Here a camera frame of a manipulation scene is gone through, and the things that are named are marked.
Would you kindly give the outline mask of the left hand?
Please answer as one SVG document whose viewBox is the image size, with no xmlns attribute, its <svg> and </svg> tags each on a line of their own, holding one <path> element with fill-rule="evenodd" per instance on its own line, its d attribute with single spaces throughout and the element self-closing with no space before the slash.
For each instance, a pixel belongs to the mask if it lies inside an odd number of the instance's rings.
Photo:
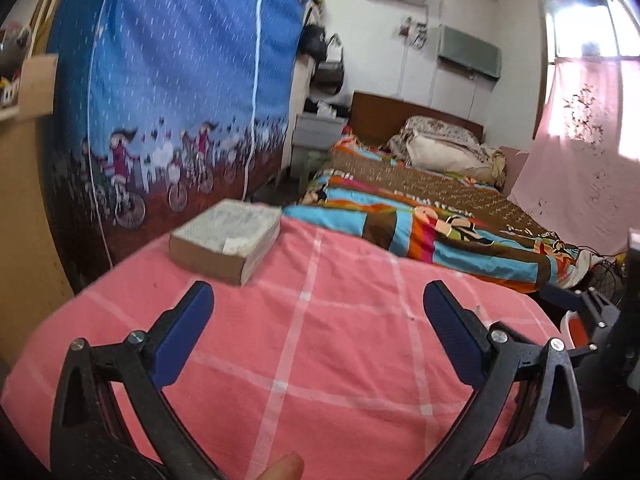
<svg viewBox="0 0 640 480">
<path fill-rule="evenodd" d="M 300 480 L 304 469 L 304 460 L 299 454 L 292 452 L 268 466 L 257 480 Z"/>
</svg>

